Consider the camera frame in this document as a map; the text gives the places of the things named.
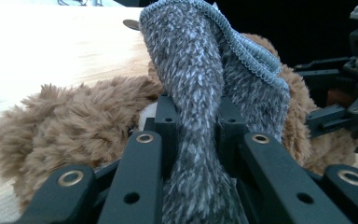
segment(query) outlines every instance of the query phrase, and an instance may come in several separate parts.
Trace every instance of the stuffed animal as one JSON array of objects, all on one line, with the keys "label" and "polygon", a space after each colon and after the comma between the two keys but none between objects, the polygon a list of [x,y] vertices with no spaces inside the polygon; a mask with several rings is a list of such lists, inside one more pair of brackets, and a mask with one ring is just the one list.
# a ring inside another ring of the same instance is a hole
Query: stuffed animal
[{"label": "stuffed animal", "polygon": [[[258,35],[245,35],[277,58],[272,44]],[[289,86],[289,109],[282,129],[282,144],[302,166],[322,174],[335,163],[354,163],[355,145],[345,130],[310,139],[307,114],[317,109],[302,77],[282,64],[279,74]],[[21,211],[55,170],[82,163],[93,168],[118,159],[129,131],[142,126],[140,114],[157,101],[161,83],[153,63],[148,77],[114,77],[94,87],[63,89],[42,86],[40,93],[14,106],[0,118],[0,176],[14,178]]]},{"label": "stuffed animal", "polygon": [[21,211],[49,175],[68,164],[120,158],[140,112],[162,88],[152,77],[114,77],[94,87],[42,86],[0,118],[0,176],[14,178]]}]

